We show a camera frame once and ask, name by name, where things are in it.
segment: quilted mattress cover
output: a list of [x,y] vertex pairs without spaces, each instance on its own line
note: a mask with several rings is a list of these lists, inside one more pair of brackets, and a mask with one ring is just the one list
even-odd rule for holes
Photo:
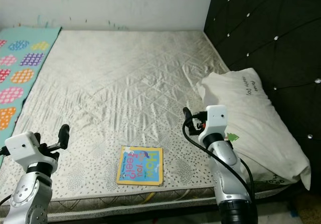
[[[202,32],[62,31],[14,131],[39,132],[50,145],[62,124],[71,127],[49,221],[215,203],[207,156],[181,133],[182,109],[204,109],[195,84],[212,71],[228,68]],[[117,185],[122,145],[163,147],[163,186]],[[22,174],[4,159],[0,199]],[[258,197],[285,188],[277,187],[258,186]]]

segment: children's book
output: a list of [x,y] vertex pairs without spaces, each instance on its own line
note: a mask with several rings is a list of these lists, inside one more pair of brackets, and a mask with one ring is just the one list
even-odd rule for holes
[[117,184],[162,185],[163,149],[122,146]]

